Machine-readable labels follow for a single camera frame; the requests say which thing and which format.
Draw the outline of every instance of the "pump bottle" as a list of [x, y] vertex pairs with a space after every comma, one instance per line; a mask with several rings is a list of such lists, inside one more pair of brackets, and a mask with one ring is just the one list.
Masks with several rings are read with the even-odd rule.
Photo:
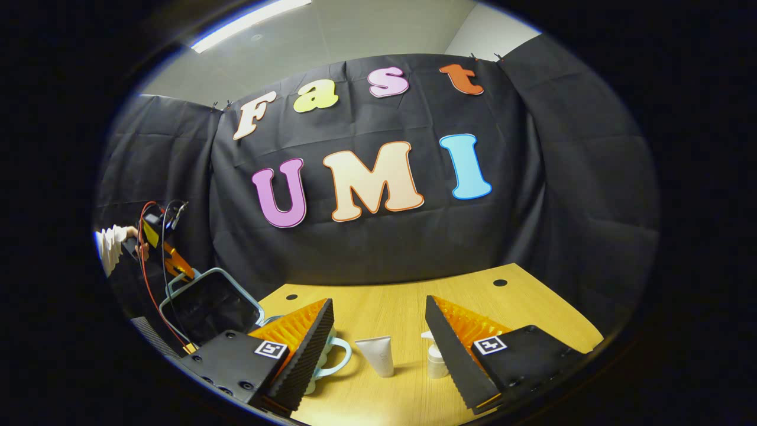
[[439, 352], [439, 348], [436, 346], [434, 335], [431, 334], [431, 331], [426, 331], [421, 334], [421, 338], [429, 339], [432, 343], [431, 347], [428, 348], [428, 376], [432, 379], [446, 376], [449, 371], [444, 364], [444, 360], [441, 358], [441, 352]]

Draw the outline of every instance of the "ceiling light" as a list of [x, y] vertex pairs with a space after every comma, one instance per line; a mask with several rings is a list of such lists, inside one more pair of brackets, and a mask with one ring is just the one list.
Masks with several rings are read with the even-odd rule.
[[279, 0], [278, 2], [257, 9], [256, 11], [252, 11], [218, 30], [213, 31], [209, 36], [196, 42], [192, 46], [192, 49], [197, 53], [205, 52], [230, 36], [261, 22], [262, 20], [299, 8], [300, 6], [309, 5], [311, 2], [312, 0]]

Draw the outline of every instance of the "person's arm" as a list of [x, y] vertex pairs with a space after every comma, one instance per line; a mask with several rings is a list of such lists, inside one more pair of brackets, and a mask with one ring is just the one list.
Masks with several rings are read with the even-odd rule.
[[[110, 277], [113, 269], [121, 256], [121, 243], [131, 236], [137, 237], [139, 232], [134, 227], [120, 227], [114, 225], [111, 229], [95, 231], [95, 242], [97, 243], [98, 254], [102, 262], [105, 276]], [[142, 244], [138, 254], [141, 252], [147, 259], [147, 243]]]

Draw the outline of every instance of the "lotion tube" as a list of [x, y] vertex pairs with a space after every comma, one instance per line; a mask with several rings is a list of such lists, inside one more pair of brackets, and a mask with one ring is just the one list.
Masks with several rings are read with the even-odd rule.
[[394, 360], [391, 358], [391, 337], [374, 337], [355, 340], [355, 344], [380, 377], [394, 375]]

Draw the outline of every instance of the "red cable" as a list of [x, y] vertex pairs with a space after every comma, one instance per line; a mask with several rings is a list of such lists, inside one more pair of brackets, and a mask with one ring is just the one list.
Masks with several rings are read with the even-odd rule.
[[[137, 241], [139, 242], [139, 247], [137, 247], [137, 250], [140, 254], [142, 254], [142, 218], [145, 216], [145, 211], [147, 210], [147, 207], [149, 205], [157, 204], [155, 201], [150, 201], [145, 204], [144, 207], [142, 207], [142, 213], [139, 215], [139, 235], [137, 236]], [[145, 270], [145, 257], [143, 255], [139, 256], [139, 260], [142, 263], [142, 276], [145, 278], [145, 287], [147, 287], [147, 292], [150, 294], [150, 299], [152, 300], [153, 306], [155, 306], [155, 310], [157, 310], [157, 314], [160, 316], [160, 319], [163, 320], [164, 323], [166, 323], [166, 327], [168, 327], [168, 330], [170, 330], [171, 334], [179, 341], [179, 343], [184, 346], [184, 350], [189, 353], [189, 349], [187, 349], [186, 343], [184, 343], [183, 340], [179, 339], [179, 336], [173, 331], [173, 328], [170, 324], [168, 324], [168, 321], [166, 321], [166, 318], [163, 316], [163, 314], [160, 312], [160, 308], [157, 307], [157, 303], [155, 302], [155, 298], [152, 296], [152, 291], [150, 290], [150, 285], [147, 282], [147, 271]]]

